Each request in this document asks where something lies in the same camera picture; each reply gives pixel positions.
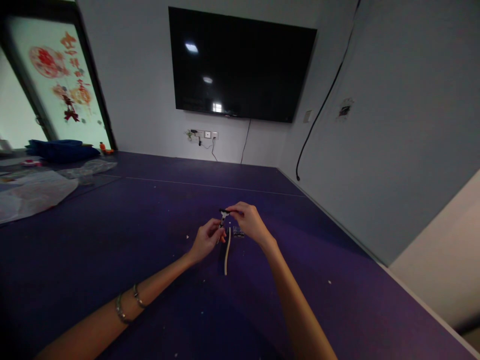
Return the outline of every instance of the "purple floor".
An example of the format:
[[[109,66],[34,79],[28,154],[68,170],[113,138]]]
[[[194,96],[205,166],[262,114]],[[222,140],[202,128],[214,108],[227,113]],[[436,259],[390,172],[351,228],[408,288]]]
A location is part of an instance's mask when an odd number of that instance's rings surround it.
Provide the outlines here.
[[[180,257],[219,207],[241,200],[257,206],[339,359],[473,359],[274,168],[120,153],[97,178],[0,228],[2,320],[22,358]],[[292,358],[260,248],[232,239],[228,276],[219,254],[179,277],[100,358]]]

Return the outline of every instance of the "door frame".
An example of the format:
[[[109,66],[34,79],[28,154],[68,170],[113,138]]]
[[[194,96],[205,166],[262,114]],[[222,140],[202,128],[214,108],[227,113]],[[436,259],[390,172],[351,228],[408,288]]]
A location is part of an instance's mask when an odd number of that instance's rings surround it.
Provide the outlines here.
[[[105,97],[98,80],[97,68],[92,56],[90,42],[84,30],[84,21],[77,3],[64,0],[15,0],[8,1],[7,4],[2,7],[0,13],[0,45],[6,58],[10,62],[23,92],[30,102],[33,112],[36,115],[37,123],[42,127],[47,140],[54,141],[58,140],[57,134],[55,133],[42,102],[35,91],[27,69],[17,54],[10,31],[7,27],[7,18],[9,16],[50,20],[75,26],[78,42],[83,52],[83,56],[85,57],[86,67],[91,78],[91,85],[98,102],[110,147],[113,150],[118,150],[112,132],[112,125],[107,112],[107,106],[105,104]]]

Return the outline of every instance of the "hand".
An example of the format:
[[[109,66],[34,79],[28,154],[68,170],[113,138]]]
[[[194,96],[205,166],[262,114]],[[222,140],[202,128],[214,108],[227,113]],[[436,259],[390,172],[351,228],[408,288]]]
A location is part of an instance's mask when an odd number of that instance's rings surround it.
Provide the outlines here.
[[[211,219],[205,225],[198,228],[195,242],[187,255],[194,263],[202,261],[214,249],[217,240],[220,238],[225,242],[225,228],[219,228],[220,220]]]
[[[240,201],[225,210],[230,211],[230,215],[238,222],[242,231],[260,246],[273,239],[255,206]]]

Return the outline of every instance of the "bracelet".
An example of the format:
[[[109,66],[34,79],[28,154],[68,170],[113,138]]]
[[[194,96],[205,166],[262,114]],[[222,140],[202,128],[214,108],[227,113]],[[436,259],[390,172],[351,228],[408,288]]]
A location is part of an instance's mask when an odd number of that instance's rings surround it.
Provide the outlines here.
[[[124,311],[122,310],[122,305],[120,304],[121,299],[122,299],[122,293],[120,293],[120,295],[118,295],[118,297],[116,298],[116,306],[115,306],[116,314],[118,315],[118,318],[122,323],[129,325],[132,323],[132,320],[127,319],[127,316],[124,314]]]
[[[136,299],[136,302],[138,303],[138,306],[141,307],[142,309],[145,309],[147,307],[147,305],[145,305],[142,300],[140,300],[140,296],[139,296],[139,291],[137,289],[137,284],[134,284],[133,285],[133,296],[135,297]]]

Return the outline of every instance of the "wall-mounted tv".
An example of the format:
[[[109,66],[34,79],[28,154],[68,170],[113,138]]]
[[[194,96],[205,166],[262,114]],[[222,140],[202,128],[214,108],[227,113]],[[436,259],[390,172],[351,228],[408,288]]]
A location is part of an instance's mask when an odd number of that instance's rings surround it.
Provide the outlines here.
[[[316,29],[168,8],[177,109],[291,123]]]

